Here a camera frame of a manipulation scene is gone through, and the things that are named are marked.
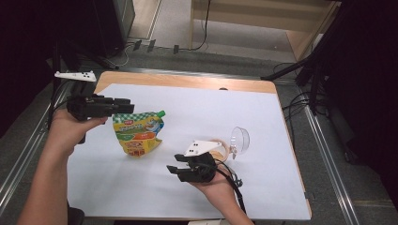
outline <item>hand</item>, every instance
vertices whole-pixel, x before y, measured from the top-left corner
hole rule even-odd
[[[225,174],[230,175],[223,166],[219,166],[218,169],[223,171]],[[219,172],[216,172],[216,175],[209,183],[190,184],[202,191],[208,201],[221,212],[223,210],[227,210],[233,205],[237,205],[234,190],[226,178]]]
[[[107,119],[102,117],[78,121],[67,110],[58,110],[54,113],[45,149],[60,151],[60,154],[68,157],[88,130],[105,123]]]
[[[223,173],[230,173],[221,165],[218,167]],[[237,205],[235,192],[226,178],[219,172],[216,172],[213,180],[209,183],[190,183],[202,191],[208,201],[216,207],[232,225],[253,225],[253,222]]]

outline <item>yellow snack bag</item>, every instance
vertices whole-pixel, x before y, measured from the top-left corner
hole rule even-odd
[[[164,126],[164,115],[164,111],[114,114],[114,130],[124,152],[139,158],[156,148],[161,143],[157,135]]]

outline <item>floor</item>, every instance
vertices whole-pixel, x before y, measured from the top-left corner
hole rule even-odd
[[[121,53],[107,60],[117,65],[124,65],[120,67],[124,71],[140,71],[140,69],[159,73],[190,71],[206,76],[240,79],[258,79],[259,76],[272,74],[275,70],[296,62],[283,30],[236,26],[221,22],[208,24],[207,42],[199,51],[173,54],[175,45],[179,45],[180,48],[188,46],[190,2],[162,0],[156,20],[153,24],[148,23],[153,25],[152,32],[146,34],[144,38],[139,38],[144,46],[137,51],[128,48],[126,54]],[[255,35],[248,37],[246,35],[248,33]],[[203,41],[203,34],[202,23],[196,21],[194,46]],[[130,38],[130,41],[137,40],[138,38]],[[150,40],[156,40],[153,52],[148,52],[145,46]],[[101,72],[100,67],[89,61],[84,61],[83,67]],[[296,73],[291,72],[275,81],[282,106],[289,105],[296,95],[308,90],[307,86],[295,86],[295,76]],[[0,140],[0,165],[2,165],[0,197],[4,196],[4,188],[9,188],[3,184],[9,183],[7,176],[11,171],[11,167],[3,165],[19,161],[20,154],[26,155],[31,160],[30,163],[24,164],[24,172],[19,177],[20,184],[12,190],[12,197],[6,199],[8,206],[0,207],[0,224],[14,224],[18,217],[16,212],[20,212],[24,203],[35,171],[39,149],[45,140],[45,133],[40,129],[37,130],[37,125],[48,107],[46,99],[50,93],[51,86],[37,96],[6,136]],[[381,185],[378,175],[365,165],[351,165],[345,161],[343,145],[327,117],[321,115],[313,117],[307,109],[302,108],[291,122],[292,124],[290,121],[286,122],[286,125],[290,132],[291,127],[295,130],[298,167],[308,191],[313,218],[310,221],[286,221],[284,224],[398,224],[398,213]],[[28,137],[32,133],[37,133],[41,139],[29,140]],[[258,221],[256,224],[282,223],[282,221]],[[111,225],[113,221],[87,219],[84,224]]]

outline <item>white tabletop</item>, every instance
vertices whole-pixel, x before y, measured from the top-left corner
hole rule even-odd
[[[89,218],[222,218],[206,197],[166,165],[186,168],[183,154],[193,140],[229,143],[234,127],[246,128],[248,151],[229,165],[243,181],[240,191],[251,219],[311,219],[299,167],[276,94],[133,84],[100,92],[129,98],[135,113],[164,110],[162,139],[151,153],[133,158],[118,143],[112,119],[86,134],[69,159],[69,204]]]

